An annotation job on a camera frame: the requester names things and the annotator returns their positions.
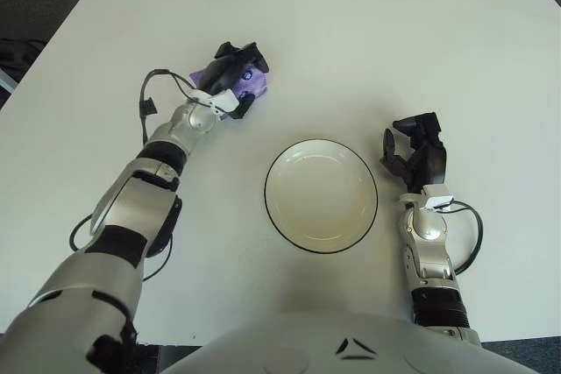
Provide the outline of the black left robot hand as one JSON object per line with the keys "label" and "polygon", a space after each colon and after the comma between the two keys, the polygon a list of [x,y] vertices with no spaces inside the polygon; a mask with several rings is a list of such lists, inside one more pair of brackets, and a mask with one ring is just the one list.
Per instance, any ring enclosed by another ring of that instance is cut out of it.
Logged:
{"label": "black left robot hand", "polygon": [[236,47],[227,41],[218,47],[215,59],[203,69],[196,86],[211,96],[229,89],[238,104],[225,114],[242,119],[253,102],[266,93],[268,73],[268,63],[255,42]]}

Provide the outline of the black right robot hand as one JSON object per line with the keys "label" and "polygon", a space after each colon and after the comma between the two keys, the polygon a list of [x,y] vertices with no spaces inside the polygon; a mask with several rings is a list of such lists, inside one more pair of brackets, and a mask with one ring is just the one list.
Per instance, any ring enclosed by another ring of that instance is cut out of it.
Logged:
{"label": "black right robot hand", "polygon": [[393,128],[409,139],[413,153],[404,159],[395,152],[394,134],[385,129],[381,164],[402,179],[409,193],[419,194],[426,185],[443,184],[447,153],[439,138],[441,127],[435,112],[393,121]]}

